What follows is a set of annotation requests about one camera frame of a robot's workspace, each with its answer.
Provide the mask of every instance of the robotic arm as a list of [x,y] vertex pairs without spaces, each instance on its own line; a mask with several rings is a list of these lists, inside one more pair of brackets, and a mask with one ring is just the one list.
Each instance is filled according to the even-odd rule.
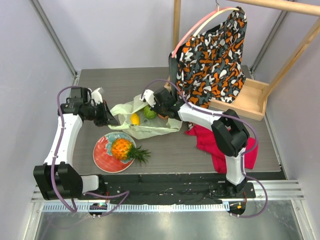
[[[64,118],[64,133],[60,139],[62,118],[58,117],[58,128],[52,148],[43,165],[35,166],[34,178],[46,200],[55,200],[57,195],[51,182],[51,165],[55,156],[58,141],[61,141],[54,165],[54,180],[57,189],[64,199],[80,198],[85,192],[105,194],[106,187],[101,175],[80,176],[72,167],[72,158],[78,132],[84,120],[93,121],[98,127],[118,125],[110,113],[106,101],[102,99],[101,88],[93,92],[84,87],[71,89],[71,96],[61,104]],[[164,87],[156,92],[146,90],[141,96],[151,109],[162,116],[169,116],[179,121],[192,122],[211,130],[218,148],[225,154],[227,174],[227,191],[236,196],[243,191],[247,182],[242,173],[241,154],[245,151],[249,133],[244,125],[225,117],[214,116],[213,113],[238,117],[235,111],[226,112],[204,109],[191,104],[191,108],[181,100],[176,100]]]

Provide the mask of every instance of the green vegetable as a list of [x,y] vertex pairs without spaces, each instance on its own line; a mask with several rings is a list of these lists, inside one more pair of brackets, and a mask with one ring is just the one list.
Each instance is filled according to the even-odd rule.
[[149,105],[144,107],[143,113],[147,119],[154,119],[157,116],[157,113],[152,111]]

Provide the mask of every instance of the orange camouflage fabric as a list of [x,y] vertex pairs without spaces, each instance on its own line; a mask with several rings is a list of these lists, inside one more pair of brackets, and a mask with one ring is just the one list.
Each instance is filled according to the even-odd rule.
[[188,102],[208,108],[210,100],[232,103],[245,83],[241,70],[247,28],[245,12],[233,11],[216,27],[191,36],[175,56],[175,84]]

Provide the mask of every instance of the round plate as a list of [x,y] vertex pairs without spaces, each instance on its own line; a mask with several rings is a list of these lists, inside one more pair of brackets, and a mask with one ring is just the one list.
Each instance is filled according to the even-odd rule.
[[102,171],[107,173],[119,173],[127,169],[134,159],[118,160],[111,153],[111,145],[116,139],[127,139],[136,147],[131,136],[124,132],[110,132],[99,139],[93,149],[93,161]]

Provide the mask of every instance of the clothes hanger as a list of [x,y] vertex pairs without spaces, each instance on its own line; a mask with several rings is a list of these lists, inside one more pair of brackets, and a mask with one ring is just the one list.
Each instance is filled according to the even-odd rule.
[[[177,51],[179,49],[179,47],[184,43],[184,41],[190,36],[190,34],[200,25],[202,24],[205,20],[207,20],[208,18],[212,17],[213,15],[215,15],[218,11],[219,11],[219,3],[217,3],[216,5],[217,7],[215,8],[215,10],[213,12],[210,12],[208,15],[204,16],[200,21],[198,21],[184,36],[183,38],[180,40],[180,42],[178,43],[178,45],[175,47],[173,53],[172,53],[172,58],[174,58],[177,54]],[[220,12],[226,9],[231,9],[231,7],[223,7],[220,9]]]
[[227,11],[239,11],[240,9],[239,8],[236,8],[236,7],[225,7],[225,8],[222,8],[220,11],[219,11],[219,7],[220,7],[220,4],[218,3],[217,0],[215,0],[216,2],[216,9],[217,9],[217,12],[214,13],[211,17],[209,17],[198,29],[197,31],[195,31],[195,33],[193,34],[193,36],[197,36],[199,34],[199,32],[212,20],[214,19],[216,16],[220,15],[220,14],[223,14]]

